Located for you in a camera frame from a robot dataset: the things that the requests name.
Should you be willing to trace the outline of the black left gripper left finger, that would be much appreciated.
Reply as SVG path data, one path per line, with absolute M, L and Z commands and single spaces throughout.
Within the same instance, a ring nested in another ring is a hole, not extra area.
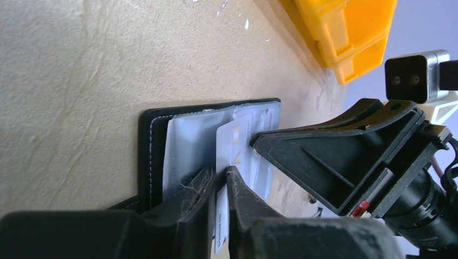
M 131 210 L 14 212 L 1 218 L 1 258 L 210 258 L 213 168 L 171 198 Z

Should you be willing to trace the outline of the yellow three-compartment tray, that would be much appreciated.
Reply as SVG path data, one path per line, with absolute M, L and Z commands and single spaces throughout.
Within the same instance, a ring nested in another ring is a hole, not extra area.
M 295 27 L 316 46 L 339 85 L 381 65 L 397 1 L 281 1 Z

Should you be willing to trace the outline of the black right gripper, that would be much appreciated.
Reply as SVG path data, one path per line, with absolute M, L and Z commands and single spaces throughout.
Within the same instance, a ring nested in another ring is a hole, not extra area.
M 428 173 L 456 145 L 411 101 L 363 98 L 320 124 L 258 133 L 253 149 L 339 216 L 369 213 L 423 250 L 457 249 L 457 189 Z

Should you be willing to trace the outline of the black leather card holder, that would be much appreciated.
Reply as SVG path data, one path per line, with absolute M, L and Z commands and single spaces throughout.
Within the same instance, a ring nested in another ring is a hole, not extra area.
M 194 173 L 216 163 L 217 129 L 236 113 L 258 112 L 260 126 L 278 127 L 279 98 L 153 108 L 138 119 L 138 194 L 112 209 L 144 213 L 171 198 Z

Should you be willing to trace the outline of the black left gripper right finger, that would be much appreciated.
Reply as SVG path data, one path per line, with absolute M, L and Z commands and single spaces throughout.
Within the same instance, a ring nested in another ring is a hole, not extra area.
M 232 178 L 230 258 L 404 258 L 391 230 L 372 219 L 287 218 Z

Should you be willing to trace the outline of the white credit card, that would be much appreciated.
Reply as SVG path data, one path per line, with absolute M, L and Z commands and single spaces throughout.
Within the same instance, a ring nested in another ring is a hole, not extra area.
M 253 115 L 243 112 L 220 126 L 216 135 L 216 171 L 218 187 L 216 196 L 214 252 L 218 254 L 230 236 L 230 207 L 232 178 L 250 172 L 248 137 Z

